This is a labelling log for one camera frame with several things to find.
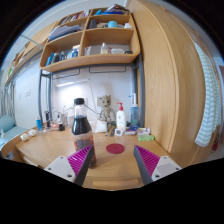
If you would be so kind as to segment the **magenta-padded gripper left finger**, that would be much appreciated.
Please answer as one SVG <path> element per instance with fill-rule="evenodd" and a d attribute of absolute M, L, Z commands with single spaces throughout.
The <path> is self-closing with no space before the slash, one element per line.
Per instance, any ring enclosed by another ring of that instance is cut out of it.
<path fill-rule="evenodd" d="M 93 155 L 94 148 L 90 145 L 68 157 L 59 156 L 45 168 L 45 171 L 82 186 Z"/>

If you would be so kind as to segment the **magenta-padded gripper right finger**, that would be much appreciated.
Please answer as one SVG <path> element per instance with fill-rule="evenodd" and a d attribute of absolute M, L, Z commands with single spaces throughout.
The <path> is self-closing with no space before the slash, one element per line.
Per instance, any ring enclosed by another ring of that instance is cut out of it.
<path fill-rule="evenodd" d="M 134 157 L 144 185 L 181 170 L 181 167 L 170 157 L 159 157 L 137 145 L 134 146 Z"/>

